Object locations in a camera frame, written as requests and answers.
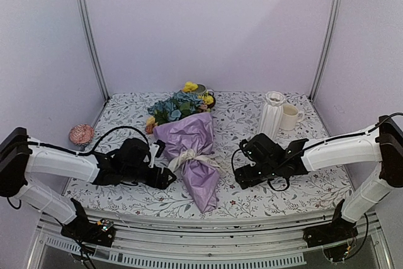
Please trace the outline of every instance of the floral patterned surface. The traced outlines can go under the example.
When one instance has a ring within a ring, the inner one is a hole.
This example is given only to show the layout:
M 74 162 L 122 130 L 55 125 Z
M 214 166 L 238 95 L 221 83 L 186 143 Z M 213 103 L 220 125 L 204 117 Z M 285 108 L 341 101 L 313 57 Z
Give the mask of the floral patterned surface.
M 167 98 L 169 93 L 116 94 L 109 101 L 96 126 L 93 142 L 109 129 L 131 125 L 144 130 L 148 117 L 147 107 Z M 313 210 L 325 210 L 351 193 L 351 184 L 342 167 L 322 169 L 305 176 L 291 178 L 291 186 L 285 192 L 274 192 L 267 184 L 242 190 L 235 182 L 230 167 L 232 153 L 240 140 L 254 135 L 257 129 L 264 93 L 216 93 L 217 104 L 212 111 L 215 128 L 213 157 L 221 165 L 221 179 L 217 188 L 218 208 L 201 214 L 189 196 L 180 178 L 167 189 L 158 190 L 143 184 L 139 186 L 94 186 L 77 179 L 71 179 L 65 195 L 79 200 L 91 209 L 119 212 L 133 215 L 154 215 L 158 217 L 214 219 L 237 217 L 264 217 L 288 215 Z M 295 139 L 326 136 L 319 117 L 305 95 L 286 94 L 289 103 L 305 111 L 305 120 L 293 131 L 280 130 L 276 141 L 286 147 Z M 117 130 L 107 137 L 98 150 L 108 152 L 118 148 L 131 136 L 138 136 L 130 130 Z M 239 154 L 236 167 L 246 162 Z M 167 165 L 162 157 L 158 166 Z M 280 178 L 272 182 L 274 188 L 285 186 Z

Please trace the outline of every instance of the ribbon bow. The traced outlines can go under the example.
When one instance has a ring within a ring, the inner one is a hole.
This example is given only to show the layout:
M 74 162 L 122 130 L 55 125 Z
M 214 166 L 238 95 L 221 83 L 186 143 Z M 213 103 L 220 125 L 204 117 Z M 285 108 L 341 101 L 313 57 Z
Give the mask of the ribbon bow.
M 171 162 L 169 162 L 168 164 L 168 168 L 174 172 L 176 171 L 184 162 L 186 162 L 187 160 L 197 160 L 197 161 L 201 161 L 201 162 L 206 162 L 207 164 L 214 166 L 216 168 L 220 168 L 220 165 L 214 161 L 213 159 L 210 159 L 207 156 L 204 155 L 200 155 L 197 156 L 196 152 L 193 149 L 188 149 L 187 151 L 183 151 L 181 152 L 181 154 L 174 158 Z

